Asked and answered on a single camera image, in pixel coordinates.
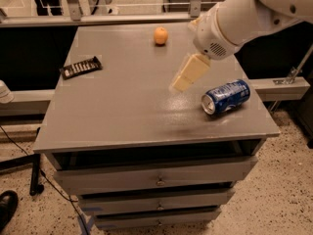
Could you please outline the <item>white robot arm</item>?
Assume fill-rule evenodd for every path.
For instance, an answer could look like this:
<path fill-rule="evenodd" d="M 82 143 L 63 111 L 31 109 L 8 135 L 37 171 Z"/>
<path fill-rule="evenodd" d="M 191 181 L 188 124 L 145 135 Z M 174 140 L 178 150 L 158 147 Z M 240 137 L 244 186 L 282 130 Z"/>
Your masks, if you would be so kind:
<path fill-rule="evenodd" d="M 189 23 L 198 52 L 189 55 L 170 88 L 186 91 L 212 60 L 237 53 L 246 43 L 302 22 L 313 23 L 313 0 L 225 0 Z"/>

